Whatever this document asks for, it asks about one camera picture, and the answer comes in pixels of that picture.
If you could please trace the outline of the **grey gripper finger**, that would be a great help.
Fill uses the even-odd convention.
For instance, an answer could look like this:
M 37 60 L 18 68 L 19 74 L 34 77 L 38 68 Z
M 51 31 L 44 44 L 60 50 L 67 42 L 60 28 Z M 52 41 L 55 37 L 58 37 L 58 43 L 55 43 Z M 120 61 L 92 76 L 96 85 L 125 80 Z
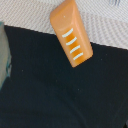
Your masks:
M 4 29 L 4 23 L 0 21 L 0 88 L 11 74 L 11 53 L 9 42 Z

